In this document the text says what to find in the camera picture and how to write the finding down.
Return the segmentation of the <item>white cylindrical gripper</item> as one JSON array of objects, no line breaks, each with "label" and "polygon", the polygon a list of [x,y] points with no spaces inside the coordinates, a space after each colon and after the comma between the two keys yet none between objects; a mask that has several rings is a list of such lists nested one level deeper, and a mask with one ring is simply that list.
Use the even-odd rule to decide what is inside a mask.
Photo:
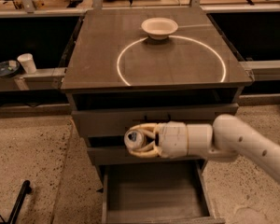
[{"label": "white cylindrical gripper", "polygon": [[[144,135],[154,138],[157,123],[144,123],[134,126]],[[129,149],[129,153],[138,158],[155,158],[159,155],[162,158],[181,158],[188,155],[188,129],[182,122],[168,122],[158,125],[156,132],[156,146],[149,144],[136,150]]]}]

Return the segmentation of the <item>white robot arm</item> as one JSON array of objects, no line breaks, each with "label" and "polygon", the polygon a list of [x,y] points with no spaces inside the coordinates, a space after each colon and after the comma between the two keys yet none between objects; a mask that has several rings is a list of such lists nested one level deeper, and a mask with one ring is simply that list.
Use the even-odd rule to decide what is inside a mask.
[{"label": "white robot arm", "polygon": [[280,146],[232,115],[220,115],[211,124],[136,125],[124,135],[124,144],[138,158],[234,161],[243,155],[280,185]]}]

